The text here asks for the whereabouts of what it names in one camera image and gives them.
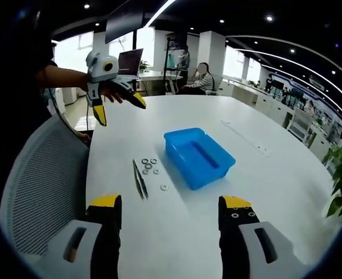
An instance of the black sleeve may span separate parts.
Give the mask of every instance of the black sleeve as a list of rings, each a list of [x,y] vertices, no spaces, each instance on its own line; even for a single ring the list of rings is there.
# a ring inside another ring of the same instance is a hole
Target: black sleeve
[[[53,58],[52,43],[49,35],[35,30],[28,40],[27,51],[24,54],[28,74],[35,75],[50,64]]]

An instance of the black ceiling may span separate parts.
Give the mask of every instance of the black ceiling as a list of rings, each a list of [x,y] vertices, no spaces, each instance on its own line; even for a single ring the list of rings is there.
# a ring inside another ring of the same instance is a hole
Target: black ceiling
[[[45,22],[55,40],[89,30],[104,31],[107,16],[125,0],[75,0],[56,1],[46,4]],[[141,10],[150,17],[165,0],[131,0],[119,11]],[[273,22],[265,20],[273,16]],[[326,56],[342,67],[342,0],[325,1],[227,1],[227,0],[177,0],[154,22],[156,29],[200,33],[213,30],[222,35],[255,35],[294,42]],[[299,46],[266,40],[263,38],[235,38],[250,49],[278,55],[318,72],[342,90],[342,71],[329,61]],[[234,40],[228,45],[242,48]],[[245,52],[249,57],[255,54]],[[286,71],[308,81],[310,71],[292,63],[263,55],[272,67]],[[342,107],[342,94],[328,82],[318,81],[329,90],[330,98]]]

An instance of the office chair backrest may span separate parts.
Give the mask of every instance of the office chair backrest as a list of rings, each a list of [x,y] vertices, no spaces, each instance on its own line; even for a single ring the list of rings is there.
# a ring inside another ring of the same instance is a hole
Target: office chair backrest
[[[85,212],[88,147],[52,116],[28,139],[8,177],[0,226],[28,259],[42,256],[48,241]]]

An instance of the blue container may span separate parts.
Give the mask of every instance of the blue container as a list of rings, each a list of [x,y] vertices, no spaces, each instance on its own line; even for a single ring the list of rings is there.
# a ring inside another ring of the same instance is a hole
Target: blue container
[[[235,159],[199,128],[164,134],[165,152],[192,190],[226,175]]]

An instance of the striped shirt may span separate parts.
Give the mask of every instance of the striped shirt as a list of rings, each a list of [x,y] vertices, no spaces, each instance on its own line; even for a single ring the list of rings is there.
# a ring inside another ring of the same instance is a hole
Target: striped shirt
[[[182,70],[187,70],[190,65],[190,54],[188,52],[184,52],[182,55],[178,57],[178,68]]]
[[[200,74],[196,73],[195,82],[193,84],[188,84],[186,87],[200,88],[203,91],[213,90],[213,78],[209,73]]]

